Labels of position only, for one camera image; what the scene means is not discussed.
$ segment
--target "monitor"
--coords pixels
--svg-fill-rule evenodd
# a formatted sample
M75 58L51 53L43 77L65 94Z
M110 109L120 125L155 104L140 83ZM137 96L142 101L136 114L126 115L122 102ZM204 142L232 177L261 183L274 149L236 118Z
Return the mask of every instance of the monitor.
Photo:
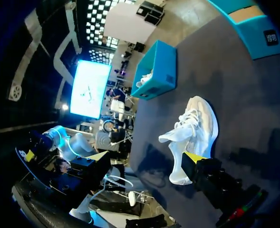
M75 74L70 112L100 118L110 65L80 60Z

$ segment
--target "person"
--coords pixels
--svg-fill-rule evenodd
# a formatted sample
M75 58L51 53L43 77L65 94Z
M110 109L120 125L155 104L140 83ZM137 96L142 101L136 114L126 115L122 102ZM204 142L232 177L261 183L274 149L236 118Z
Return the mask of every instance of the person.
M71 165L66 161L65 159L62 158L57 158L54 162L54 171L56 173L67 173L68 169L71 168Z
M112 97L114 100L121 101L125 104L126 95L120 89L109 89L106 91L106 95ZM125 105L125 111L130 111L129 107Z

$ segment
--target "robotic arm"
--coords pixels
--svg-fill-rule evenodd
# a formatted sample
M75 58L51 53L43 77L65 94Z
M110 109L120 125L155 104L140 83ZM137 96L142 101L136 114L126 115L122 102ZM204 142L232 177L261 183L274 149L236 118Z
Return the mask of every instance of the robotic arm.
M58 174L43 167L42 161L55 149L70 162L71 169L67 173ZM111 168L108 152L96 153L82 134L70 137L62 126L51 128L43 134L31 131L28 149L16 148L16 153L31 173L12 188L15 198L22 198L19 204L26 204L27 208L34 204L36 207L44 205L47 207L44 212L56 210L68 217L68 213L76 209L91 190L101 188L101 181ZM37 209L31 210L32 215L36 213ZM43 216L41 220L46 222L48 218Z

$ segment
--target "black equipment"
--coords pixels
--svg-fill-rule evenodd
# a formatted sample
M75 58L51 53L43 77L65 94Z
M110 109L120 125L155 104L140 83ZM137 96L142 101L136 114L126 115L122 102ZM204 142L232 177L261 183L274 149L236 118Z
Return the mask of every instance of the black equipment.
M183 153L182 169L194 188L202 191L213 207L223 212L216 226L226 228L253 222L253 212L264 202L267 192L257 185L242 189L242 180L227 174L216 158L195 162L191 156Z
M71 168L67 173L55 173L46 169L43 158L48 157L50 150L56 146L62 153L84 153L81 143L75 138L65 137L66 132L61 126L39 134L30 132L29 146L16 148L16 154L20 161L28 169L29 173L16 183L12 193L27 217L37 217L35 211L43 207L44 212L68 215L72 209L78 208L90 191L103 188L101 181L111 168L109 152L94 153L90 156L76 158L70 161Z
M158 25L164 16L164 9L151 2L144 1L138 9L137 15L144 17L144 20L149 23Z

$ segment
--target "black table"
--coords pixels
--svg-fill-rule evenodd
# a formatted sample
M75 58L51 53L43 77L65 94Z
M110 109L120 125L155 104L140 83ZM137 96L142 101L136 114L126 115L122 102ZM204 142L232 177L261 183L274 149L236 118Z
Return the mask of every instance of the black table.
M268 191L260 212L270 211L280 199L280 55L251 60L219 16L177 46L177 88L139 101L132 169L183 227L214 227L221 212L192 185L169 182L173 156L168 143L158 141L195 95L212 105L218 119L214 156L245 188L257 184Z

